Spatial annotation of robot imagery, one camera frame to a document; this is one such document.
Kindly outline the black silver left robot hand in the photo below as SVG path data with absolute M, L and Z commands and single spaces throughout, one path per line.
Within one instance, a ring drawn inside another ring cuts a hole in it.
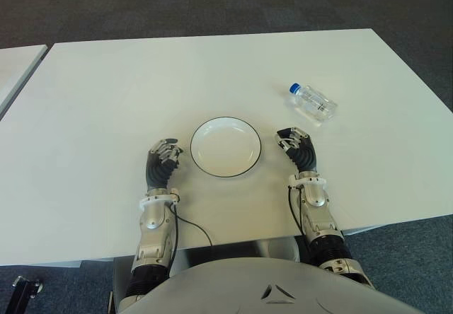
M 178 158 L 182 152 L 178 140 L 173 138 L 162 139 L 149 149 L 145 168 L 148 192 L 167 188 L 173 171 L 179 165 Z

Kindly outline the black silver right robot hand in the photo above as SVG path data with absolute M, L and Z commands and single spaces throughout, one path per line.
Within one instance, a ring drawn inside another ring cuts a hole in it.
M 316 152 L 311 137 L 297 127 L 285 128 L 275 135 L 278 146 L 296 165 L 299 173 L 316 172 Z

